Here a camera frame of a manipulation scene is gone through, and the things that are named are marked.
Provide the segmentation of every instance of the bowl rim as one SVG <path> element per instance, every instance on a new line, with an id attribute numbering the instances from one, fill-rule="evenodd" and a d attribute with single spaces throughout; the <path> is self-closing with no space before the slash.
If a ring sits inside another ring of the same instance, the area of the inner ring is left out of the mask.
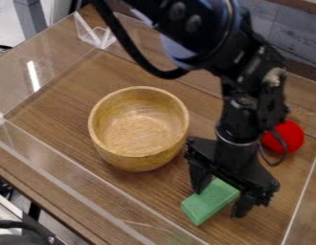
<path id="1" fill-rule="evenodd" d="M 101 105 L 109 100 L 111 99 L 115 95 L 121 94 L 121 93 L 125 93 L 126 91 L 129 90 L 153 90 L 155 92 L 161 92 L 162 94 L 165 94 L 166 96 L 169 96 L 180 105 L 181 105 L 181 109 L 182 109 L 182 112 L 185 114 L 185 126 L 182 128 L 182 134 L 181 136 L 169 144 L 166 145 L 162 149 L 159 150 L 155 150 L 153 152 L 150 152 L 149 154 L 142 154 L 142 155 L 138 155 L 138 156 L 131 156 L 129 154 L 121 154 L 121 153 L 117 153 L 114 150 L 111 150 L 106 144 L 102 142 L 102 140 L 99 139 L 98 137 L 98 134 L 97 134 L 97 131 L 94 130 L 94 118 L 95 118 L 95 115 L 97 115 L 97 112 L 101 108 Z M 122 157 L 131 157 L 131 158 L 143 158 L 143 157 L 149 157 L 149 156 L 155 156 L 158 155 L 161 152 L 166 151 L 173 145 L 177 145 L 178 142 L 184 139 L 184 137 L 186 136 L 188 134 L 188 130 L 189 130 L 189 111 L 188 111 L 188 108 L 186 108 L 186 105 L 185 103 L 182 102 L 182 100 L 174 95 L 172 94 L 170 92 L 168 92 L 166 90 L 163 89 L 159 89 L 157 87 L 151 87 L 151 86 L 131 86 L 129 88 L 123 88 L 121 90 L 117 90 L 115 92 L 110 93 L 107 96 L 105 96 L 99 102 L 97 103 L 97 105 L 94 106 L 94 109 L 91 111 L 91 114 L 90 114 L 90 120 L 89 120 L 89 129 L 90 129 L 90 135 L 91 135 L 91 138 L 95 142 L 95 144 L 99 145 L 99 147 L 107 151 L 109 153 L 113 153 L 114 155 L 118 155 L 118 156 L 122 156 Z"/>

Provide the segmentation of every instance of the green block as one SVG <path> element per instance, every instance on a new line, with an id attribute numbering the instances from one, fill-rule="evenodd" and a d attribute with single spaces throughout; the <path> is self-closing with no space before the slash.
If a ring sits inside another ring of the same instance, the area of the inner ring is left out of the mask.
<path id="1" fill-rule="evenodd" d="M 240 194 L 236 188 L 216 178 L 200 195 L 193 194 L 182 202 L 182 210 L 194 225 L 200 226 Z"/>

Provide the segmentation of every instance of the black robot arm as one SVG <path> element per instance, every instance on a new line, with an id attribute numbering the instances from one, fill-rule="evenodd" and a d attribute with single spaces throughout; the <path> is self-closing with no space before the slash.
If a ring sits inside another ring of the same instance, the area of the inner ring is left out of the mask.
<path id="1" fill-rule="evenodd" d="M 216 141 L 190 138 L 186 158 L 192 185 L 201 192 L 213 176 L 241 190 L 233 216 L 268 206 L 280 184 L 259 161 L 259 140 L 285 121 L 285 62 L 252 30 L 251 14 L 237 0 L 125 0 L 162 34 L 166 53 L 180 66 L 161 71 L 137 49 L 103 0 L 93 0 L 111 31 L 138 64 L 161 78 L 193 69 L 221 77 L 224 110 Z"/>

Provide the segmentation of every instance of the red object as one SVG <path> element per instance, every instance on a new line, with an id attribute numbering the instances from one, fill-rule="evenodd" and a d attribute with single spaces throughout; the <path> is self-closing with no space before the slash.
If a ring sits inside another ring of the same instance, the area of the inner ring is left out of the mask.
<path id="1" fill-rule="evenodd" d="M 279 124 L 275 129 L 287 142 L 288 152 L 293 153 L 297 151 L 304 144 L 304 132 L 301 127 L 293 121 L 288 120 L 285 123 Z M 263 136 L 263 144 L 275 152 L 285 153 L 281 142 L 276 139 L 271 131 Z"/>

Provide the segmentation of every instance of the wooden bowl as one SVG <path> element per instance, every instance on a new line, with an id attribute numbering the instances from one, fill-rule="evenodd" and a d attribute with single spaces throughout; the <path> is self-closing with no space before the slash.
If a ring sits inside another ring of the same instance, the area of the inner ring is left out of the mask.
<path id="1" fill-rule="evenodd" d="M 93 109 L 90 134 L 102 158 L 129 171 L 163 166 L 186 142 L 189 113 L 182 101 L 154 87 L 107 95 Z"/>

